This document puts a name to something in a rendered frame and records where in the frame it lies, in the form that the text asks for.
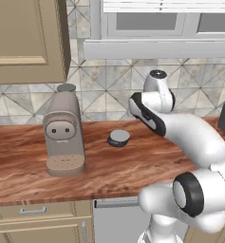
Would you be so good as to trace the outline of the round grey digital scale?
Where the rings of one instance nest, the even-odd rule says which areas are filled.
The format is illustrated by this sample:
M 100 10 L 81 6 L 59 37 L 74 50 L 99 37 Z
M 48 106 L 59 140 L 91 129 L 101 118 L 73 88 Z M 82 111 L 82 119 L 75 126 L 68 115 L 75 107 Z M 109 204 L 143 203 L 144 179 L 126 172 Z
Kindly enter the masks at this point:
M 108 138 L 107 143 L 114 147 L 124 147 L 130 139 L 130 134 L 121 129 L 113 130 Z

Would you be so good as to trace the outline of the beige coffee machine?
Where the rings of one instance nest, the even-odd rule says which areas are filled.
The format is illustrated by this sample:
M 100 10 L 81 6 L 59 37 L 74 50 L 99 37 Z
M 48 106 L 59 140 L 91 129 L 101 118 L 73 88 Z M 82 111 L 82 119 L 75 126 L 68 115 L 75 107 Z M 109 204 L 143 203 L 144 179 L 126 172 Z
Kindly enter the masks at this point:
M 84 135 L 74 84 L 60 84 L 43 119 L 47 172 L 72 177 L 85 168 Z

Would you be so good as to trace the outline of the grey dishwasher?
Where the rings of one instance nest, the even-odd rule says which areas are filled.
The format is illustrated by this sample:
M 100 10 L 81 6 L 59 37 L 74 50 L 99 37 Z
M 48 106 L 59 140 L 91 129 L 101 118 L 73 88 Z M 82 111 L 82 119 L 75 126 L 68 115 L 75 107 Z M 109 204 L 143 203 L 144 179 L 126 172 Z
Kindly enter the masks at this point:
M 103 199 L 132 199 L 136 196 Z M 95 208 L 93 200 L 95 243 L 138 243 L 153 216 L 141 207 Z

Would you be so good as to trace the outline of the beige drawer front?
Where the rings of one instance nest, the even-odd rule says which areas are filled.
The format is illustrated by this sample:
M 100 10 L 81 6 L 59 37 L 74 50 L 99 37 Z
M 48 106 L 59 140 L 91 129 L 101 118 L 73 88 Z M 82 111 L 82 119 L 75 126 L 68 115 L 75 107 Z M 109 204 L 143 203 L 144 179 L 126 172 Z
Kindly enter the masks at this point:
M 80 217 L 93 213 L 90 200 L 0 207 L 0 223 L 33 218 Z

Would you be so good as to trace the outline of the white window blind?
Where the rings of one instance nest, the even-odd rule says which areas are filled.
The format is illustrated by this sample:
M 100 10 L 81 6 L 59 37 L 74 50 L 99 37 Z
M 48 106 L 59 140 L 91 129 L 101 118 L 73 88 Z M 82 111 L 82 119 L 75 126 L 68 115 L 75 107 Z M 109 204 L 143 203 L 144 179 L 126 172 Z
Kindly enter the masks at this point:
M 103 0 L 103 11 L 106 13 L 225 13 L 225 0 Z

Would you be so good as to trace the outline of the beige base cupboard door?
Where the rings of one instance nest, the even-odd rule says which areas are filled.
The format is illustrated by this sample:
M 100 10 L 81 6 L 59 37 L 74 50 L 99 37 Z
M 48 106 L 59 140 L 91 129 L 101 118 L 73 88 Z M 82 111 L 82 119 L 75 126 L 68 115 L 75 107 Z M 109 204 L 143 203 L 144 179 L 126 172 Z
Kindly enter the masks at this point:
M 189 228 L 184 236 L 184 243 L 225 243 L 225 226 L 216 234 L 206 234 L 196 228 Z
M 95 243 L 91 216 L 0 224 L 0 243 L 84 243 L 83 221 L 87 243 Z

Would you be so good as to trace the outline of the white window frame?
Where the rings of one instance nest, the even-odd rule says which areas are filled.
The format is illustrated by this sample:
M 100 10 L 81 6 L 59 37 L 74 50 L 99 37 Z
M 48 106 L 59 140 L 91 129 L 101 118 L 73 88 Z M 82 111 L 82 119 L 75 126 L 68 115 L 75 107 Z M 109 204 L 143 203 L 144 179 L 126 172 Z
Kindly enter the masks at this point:
M 225 58 L 225 13 L 106 13 L 90 0 L 90 26 L 87 60 Z

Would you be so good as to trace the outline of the beige wall cupboard door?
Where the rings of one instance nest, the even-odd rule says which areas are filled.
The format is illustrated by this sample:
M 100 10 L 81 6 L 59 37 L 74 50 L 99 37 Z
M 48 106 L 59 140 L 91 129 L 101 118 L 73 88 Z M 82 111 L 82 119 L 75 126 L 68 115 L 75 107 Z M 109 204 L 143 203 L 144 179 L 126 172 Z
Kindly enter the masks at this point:
M 63 83 L 70 61 L 66 0 L 0 0 L 0 84 Z

